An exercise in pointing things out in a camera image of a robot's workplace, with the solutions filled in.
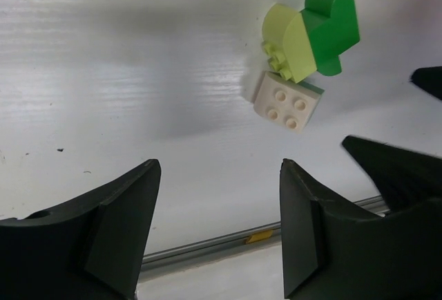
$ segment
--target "curved lego brick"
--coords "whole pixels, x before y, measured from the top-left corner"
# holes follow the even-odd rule
[[[318,72],[339,74],[339,55],[360,40],[354,0],[305,0],[301,13]]]
[[[269,65],[283,79],[298,83],[316,72],[310,41],[298,11],[274,5],[264,19],[262,37]]]

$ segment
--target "lego brick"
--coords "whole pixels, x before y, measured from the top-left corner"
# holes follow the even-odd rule
[[[264,19],[262,38],[271,69],[283,79],[300,82],[316,72],[310,41],[298,11],[274,5]]]
[[[339,74],[339,55],[360,40],[354,0],[305,0],[301,14],[318,72]]]
[[[253,108],[261,117],[300,133],[323,92],[311,84],[295,84],[266,72]]]

